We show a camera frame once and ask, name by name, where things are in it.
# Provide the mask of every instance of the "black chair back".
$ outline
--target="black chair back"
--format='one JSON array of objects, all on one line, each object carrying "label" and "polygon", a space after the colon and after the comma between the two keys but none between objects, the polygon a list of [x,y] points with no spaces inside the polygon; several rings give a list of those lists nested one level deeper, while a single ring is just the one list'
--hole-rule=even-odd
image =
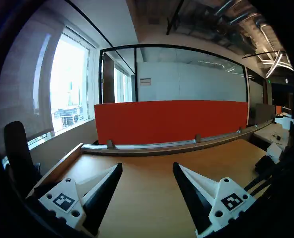
[{"label": "black chair back", "polygon": [[29,152],[25,128],[20,121],[14,121],[5,126],[4,141],[15,186],[25,197],[37,183],[37,171]]}]

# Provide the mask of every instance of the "desk surface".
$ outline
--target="desk surface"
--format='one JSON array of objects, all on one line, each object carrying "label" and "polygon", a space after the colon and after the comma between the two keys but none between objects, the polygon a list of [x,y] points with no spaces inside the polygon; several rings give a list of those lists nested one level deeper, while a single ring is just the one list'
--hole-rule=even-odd
[{"label": "desk surface", "polygon": [[99,237],[195,238],[195,226],[172,172],[173,162],[215,181],[230,177],[245,187],[257,176],[254,165],[264,155],[265,151],[242,139],[174,155],[83,154],[61,179],[80,181],[121,162],[123,174],[101,223]]},{"label": "desk surface", "polygon": [[[289,131],[283,129],[279,123],[272,123],[254,132],[254,135],[270,144],[273,142],[276,143],[282,150],[287,146],[289,139]],[[279,135],[281,139],[277,140],[273,135]]]}]

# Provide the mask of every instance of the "desk divider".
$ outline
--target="desk divider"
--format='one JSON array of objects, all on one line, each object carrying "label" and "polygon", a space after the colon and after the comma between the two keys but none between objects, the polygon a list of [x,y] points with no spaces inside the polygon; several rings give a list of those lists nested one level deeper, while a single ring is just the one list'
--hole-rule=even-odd
[{"label": "desk divider", "polygon": [[177,142],[246,128],[247,102],[150,101],[95,105],[99,144]]}]

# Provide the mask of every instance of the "black frame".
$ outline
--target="black frame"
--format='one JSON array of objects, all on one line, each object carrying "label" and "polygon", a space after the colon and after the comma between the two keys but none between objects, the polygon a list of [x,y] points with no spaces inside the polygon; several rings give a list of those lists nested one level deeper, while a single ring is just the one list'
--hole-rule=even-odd
[{"label": "black frame", "polygon": [[135,93],[136,93],[135,101],[136,102],[138,101],[138,79],[137,79],[137,74],[136,74],[136,71],[137,71],[137,48],[173,48],[173,49],[190,50],[190,51],[208,54],[208,55],[215,56],[215,57],[230,61],[234,64],[241,66],[243,69],[243,74],[244,74],[245,84],[246,84],[246,102],[248,103],[248,84],[247,84],[248,77],[246,75],[246,70],[245,70],[244,65],[242,65],[232,59],[229,59],[225,56],[221,56],[221,55],[215,54],[210,51],[200,50],[200,49],[192,48],[192,47],[188,47],[188,46],[179,46],[179,45],[170,45],[170,44],[132,44],[132,45],[115,46],[115,47],[110,47],[110,48],[105,48],[105,49],[100,50],[100,57],[99,57],[100,62],[99,62],[99,66],[98,66],[98,85],[99,85],[98,86],[99,87],[98,93],[99,93],[99,103],[100,104],[102,104],[102,98],[103,98],[102,97],[102,74],[101,74],[103,53],[109,52],[109,51],[116,51],[117,52],[117,50],[132,49],[132,48],[134,49],[134,58],[135,58],[135,71],[133,73],[135,75]]}]

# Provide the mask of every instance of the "white wall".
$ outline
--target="white wall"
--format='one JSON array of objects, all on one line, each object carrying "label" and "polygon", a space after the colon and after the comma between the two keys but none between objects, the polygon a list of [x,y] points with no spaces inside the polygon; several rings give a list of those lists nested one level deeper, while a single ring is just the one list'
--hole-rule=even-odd
[{"label": "white wall", "polygon": [[138,100],[227,100],[246,102],[245,78],[240,75],[185,63],[137,64],[138,80],[151,78],[151,86],[138,82]]},{"label": "white wall", "polygon": [[30,150],[33,163],[41,163],[44,175],[79,143],[93,144],[97,137],[95,120],[72,128]]}]

